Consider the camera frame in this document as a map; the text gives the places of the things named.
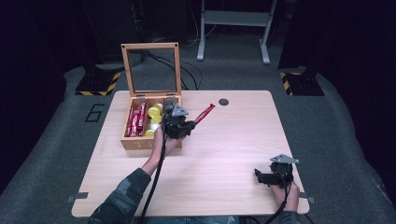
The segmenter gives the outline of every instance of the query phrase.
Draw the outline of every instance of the metal rack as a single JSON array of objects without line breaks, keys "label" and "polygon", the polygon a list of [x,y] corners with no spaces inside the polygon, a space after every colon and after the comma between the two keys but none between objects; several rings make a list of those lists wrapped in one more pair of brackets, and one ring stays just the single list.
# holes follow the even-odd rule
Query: metal rack
[{"label": "metal rack", "polygon": [[270,63],[266,42],[270,31],[272,19],[277,0],[273,0],[269,12],[238,12],[238,11],[216,11],[205,10],[205,0],[202,0],[201,9],[201,39],[198,48],[197,60],[204,60],[205,52],[205,26],[207,24],[221,25],[242,25],[242,26],[260,26],[265,27],[265,32],[260,41],[260,49],[262,50],[262,62]]}]

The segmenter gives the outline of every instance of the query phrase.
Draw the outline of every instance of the human hand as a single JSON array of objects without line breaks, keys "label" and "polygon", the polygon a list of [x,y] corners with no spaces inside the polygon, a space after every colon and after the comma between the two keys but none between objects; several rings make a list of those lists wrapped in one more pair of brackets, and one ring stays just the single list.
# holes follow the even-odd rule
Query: human hand
[{"label": "human hand", "polygon": [[[165,143],[165,154],[164,156],[168,156],[172,153],[172,151],[176,148],[176,146],[183,140],[184,138],[174,139],[167,138]],[[163,150],[163,130],[158,128],[154,133],[154,147],[151,150],[151,155],[149,156],[146,163],[142,166],[142,169],[148,174],[152,175],[154,171],[157,169],[158,164],[161,158],[161,152]]]},{"label": "human hand", "polygon": [[[285,200],[285,189],[280,188],[278,185],[270,185],[270,188],[275,194],[277,205],[280,206]],[[300,188],[294,181],[291,181],[291,183],[286,186],[286,190],[289,192],[289,195],[286,206],[283,210],[297,212],[300,198]]]},{"label": "human hand", "polygon": [[[174,138],[166,138],[165,143],[165,157],[172,153],[172,151],[177,147],[177,145],[183,140],[184,138],[174,139]],[[163,130],[158,128],[155,130],[154,133],[154,147],[151,151],[151,158],[159,160],[161,157],[161,151],[163,149]]]}]

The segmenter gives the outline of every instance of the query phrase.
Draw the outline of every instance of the sleeve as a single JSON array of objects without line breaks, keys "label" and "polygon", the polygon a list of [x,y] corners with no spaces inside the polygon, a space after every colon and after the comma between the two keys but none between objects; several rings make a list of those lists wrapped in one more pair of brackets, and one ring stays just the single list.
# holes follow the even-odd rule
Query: sleeve
[{"label": "sleeve", "polygon": [[92,213],[88,223],[126,223],[134,217],[151,177],[141,168],[136,169]]},{"label": "sleeve", "polygon": [[283,211],[279,215],[278,224],[301,224],[298,213],[291,211]]}]

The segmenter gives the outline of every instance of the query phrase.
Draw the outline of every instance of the gray floor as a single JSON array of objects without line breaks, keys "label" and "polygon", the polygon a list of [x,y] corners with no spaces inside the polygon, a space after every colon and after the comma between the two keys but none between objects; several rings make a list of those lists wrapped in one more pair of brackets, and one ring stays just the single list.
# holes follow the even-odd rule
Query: gray floor
[{"label": "gray floor", "polygon": [[[270,65],[262,63],[259,38],[229,35],[209,39],[205,60],[200,63],[196,61],[197,44],[180,46],[180,60],[201,70],[200,90],[268,90],[273,94],[293,156],[301,162],[297,169],[304,188],[317,200],[308,213],[314,222],[394,223],[395,209],[363,158],[347,108],[332,84],[318,75],[325,96],[288,96],[279,76],[286,70],[277,70],[283,36],[276,36],[269,49]],[[181,65],[199,79],[195,68]],[[1,195],[0,223],[86,223],[86,218],[72,217],[73,204],[65,200],[78,192],[114,93],[76,96],[83,75],[82,68],[64,75],[64,102]],[[189,76],[182,72],[182,78],[193,90]],[[115,91],[123,90],[127,90],[124,73]],[[102,116],[98,122],[84,122],[94,104],[104,104],[96,107],[103,111]],[[266,217],[258,219],[264,222]],[[301,220],[309,223],[305,217]]]}]

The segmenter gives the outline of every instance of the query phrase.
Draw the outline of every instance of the dark curtain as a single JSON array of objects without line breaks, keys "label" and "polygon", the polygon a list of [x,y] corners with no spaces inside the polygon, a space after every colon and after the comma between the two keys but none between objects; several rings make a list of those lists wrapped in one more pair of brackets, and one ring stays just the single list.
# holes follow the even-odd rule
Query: dark curtain
[{"label": "dark curtain", "polygon": [[1,1],[0,192],[64,98],[64,73],[100,63],[79,1]]},{"label": "dark curtain", "polygon": [[[346,8],[337,32],[330,41],[320,43],[341,3]],[[396,2],[391,0],[299,0],[279,63],[279,68],[293,68],[312,65],[312,57],[324,59],[318,72],[343,97],[365,159],[380,174],[393,204],[395,8]],[[318,55],[320,45],[329,45],[330,50]]]}]

